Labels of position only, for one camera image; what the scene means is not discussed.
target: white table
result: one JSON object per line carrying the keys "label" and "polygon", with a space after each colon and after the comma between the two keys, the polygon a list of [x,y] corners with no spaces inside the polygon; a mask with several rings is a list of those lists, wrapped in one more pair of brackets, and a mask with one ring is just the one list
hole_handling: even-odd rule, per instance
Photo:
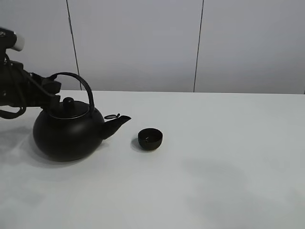
{"label": "white table", "polygon": [[[0,120],[0,229],[305,228],[303,95],[94,96],[132,120],[78,163],[34,153],[40,109]],[[152,153],[133,141],[146,127],[164,134]]]}

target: teapot lid knob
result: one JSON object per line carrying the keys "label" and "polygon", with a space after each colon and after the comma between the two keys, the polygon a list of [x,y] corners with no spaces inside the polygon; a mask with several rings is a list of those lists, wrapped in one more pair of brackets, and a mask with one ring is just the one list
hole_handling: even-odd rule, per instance
{"label": "teapot lid knob", "polygon": [[63,108],[67,110],[73,109],[75,107],[74,99],[71,97],[64,98],[62,103]]}

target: teapot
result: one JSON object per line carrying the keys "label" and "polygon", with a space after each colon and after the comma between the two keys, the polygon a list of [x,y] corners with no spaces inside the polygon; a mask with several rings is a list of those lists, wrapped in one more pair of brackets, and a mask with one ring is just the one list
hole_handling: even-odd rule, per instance
{"label": "teapot", "polygon": [[[49,77],[56,79],[57,73]],[[117,115],[105,122],[98,109],[94,107],[92,90],[88,83],[78,75],[85,87],[89,104],[74,101],[67,97],[56,108],[43,109],[33,127],[33,137],[37,147],[55,161],[73,161],[92,154],[104,139],[112,136],[131,118]]]}

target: small cup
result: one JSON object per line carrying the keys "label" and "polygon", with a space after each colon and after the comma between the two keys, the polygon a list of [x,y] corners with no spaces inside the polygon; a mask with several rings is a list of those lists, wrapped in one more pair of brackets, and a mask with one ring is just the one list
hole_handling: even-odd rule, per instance
{"label": "small cup", "polygon": [[162,139],[162,132],[154,128],[143,129],[138,134],[139,144],[145,150],[157,149],[161,145]]}

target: black cable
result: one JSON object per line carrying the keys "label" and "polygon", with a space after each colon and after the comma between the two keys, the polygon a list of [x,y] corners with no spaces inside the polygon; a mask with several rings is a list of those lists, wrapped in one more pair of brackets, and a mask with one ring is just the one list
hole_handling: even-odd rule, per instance
{"label": "black cable", "polygon": [[17,82],[13,76],[12,63],[10,62],[10,58],[7,54],[5,54],[5,59],[6,59],[8,68],[9,68],[10,78],[12,79],[12,81],[14,83],[15,89],[17,90],[18,97],[20,99],[22,106],[19,107],[19,111],[16,113],[0,110],[0,117],[2,117],[4,119],[14,119],[14,118],[18,118],[19,116],[23,115],[27,109],[27,106],[26,106],[26,102],[25,102],[25,98],[22,93],[22,90],[20,89],[19,85],[17,84]]}

